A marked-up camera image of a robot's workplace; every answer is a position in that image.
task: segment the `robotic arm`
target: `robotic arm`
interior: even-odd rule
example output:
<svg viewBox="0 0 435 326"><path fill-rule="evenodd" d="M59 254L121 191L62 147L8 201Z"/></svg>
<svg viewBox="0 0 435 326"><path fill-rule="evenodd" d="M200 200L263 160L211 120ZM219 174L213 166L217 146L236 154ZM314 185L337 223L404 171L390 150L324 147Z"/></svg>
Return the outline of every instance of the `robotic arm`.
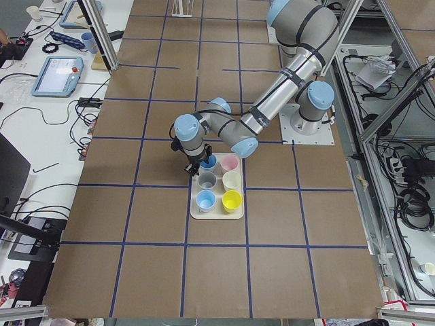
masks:
<svg viewBox="0 0 435 326"><path fill-rule="evenodd" d="M203 110L175 120L176 136L171 148L186 154L189 165L185 170L189 174L197 174L200 163L208 162L211 146L203 143L203 137L210 131L231 151L246 158L258 146L256 137L291 98L295 97L300 104L291 123L303 134L313 134L325 110L330 108L334 100L331 86L311 78L334 54L338 39L335 15L314 0L274 0L267 22L275 28L283 52L296 48L296 54L239 121L231 118L231 108L222 98L215 98Z"/></svg>

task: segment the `tablet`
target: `tablet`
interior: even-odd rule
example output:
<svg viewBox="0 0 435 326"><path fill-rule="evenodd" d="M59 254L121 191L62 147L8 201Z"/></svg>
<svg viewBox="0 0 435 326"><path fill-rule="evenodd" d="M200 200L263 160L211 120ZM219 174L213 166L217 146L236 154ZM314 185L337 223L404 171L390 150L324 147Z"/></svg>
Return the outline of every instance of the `tablet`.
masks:
<svg viewBox="0 0 435 326"><path fill-rule="evenodd" d="M95 1L95 3L97 4L98 10L101 11L103 9L101 2ZM82 16L83 13L78 2L70 1L59 22L59 26L64 29L83 29L84 25L86 26L88 23Z"/></svg>
<svg viewBox="0 0 435 326"><path fill-rule="evenodd" d="M68 97L75 90L83 70L79 56L49 56L31 94L43 97Z"/></svg>

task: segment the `pink cup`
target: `pink cup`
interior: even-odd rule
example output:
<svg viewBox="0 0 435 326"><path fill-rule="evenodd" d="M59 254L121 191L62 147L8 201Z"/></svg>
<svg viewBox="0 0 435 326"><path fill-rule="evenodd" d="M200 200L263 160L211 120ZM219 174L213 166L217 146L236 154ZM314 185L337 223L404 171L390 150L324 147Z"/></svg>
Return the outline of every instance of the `pink cup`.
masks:
<svg viewBox="0 0 435 326"><path fill-rule="evenodd" d="M239 167L239 159L233 154L228 154L222 158L220 166L222 168L222 174L225 174L228 171L234 171Z"/></svg>

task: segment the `yellow cup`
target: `yellow cup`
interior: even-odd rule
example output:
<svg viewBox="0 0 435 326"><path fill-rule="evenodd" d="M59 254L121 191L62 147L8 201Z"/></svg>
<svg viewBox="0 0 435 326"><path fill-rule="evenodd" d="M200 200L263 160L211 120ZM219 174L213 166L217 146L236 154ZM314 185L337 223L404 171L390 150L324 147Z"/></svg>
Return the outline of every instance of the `yellow cup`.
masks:
<svg viewBox="0 0 435 326"><path fill-rule="evenodd" d="M242 205L242 196L238 192L230 190L222 196L222 204L225 211L233 213Z"/></svg>

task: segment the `blue cup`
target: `blue cup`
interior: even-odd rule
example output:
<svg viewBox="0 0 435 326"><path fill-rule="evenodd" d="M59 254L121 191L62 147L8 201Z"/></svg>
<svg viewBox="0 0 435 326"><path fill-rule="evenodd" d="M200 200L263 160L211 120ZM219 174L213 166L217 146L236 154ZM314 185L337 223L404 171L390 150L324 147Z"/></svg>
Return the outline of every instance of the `blue cup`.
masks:
<svg viewBox="0 0 435 326"><path fill-rule="evenodd" d="M196 204L201 212L209 212L213 209L216 203L216 197L210 190L201 190L196 195Z"/></svg>
<svg viewBox="0 0 435 326"><path fill-rule="evenodd" d="M216 157L212 154L209 156L209 162L206 163L205 161L202 161L200 166L201 166L201 170L203 171L209 171L209 172L213 172L215 170L216 167L216 163L218 162L218 160L216 159Z"/></svg>
<svg viewBox="0 0 435 326"><path fill-rule="evenodd" d="M96 54L98 52L97 43L95 42L94 35L92 35L91 32L82 34L82 42L90 53Z"/></svg>

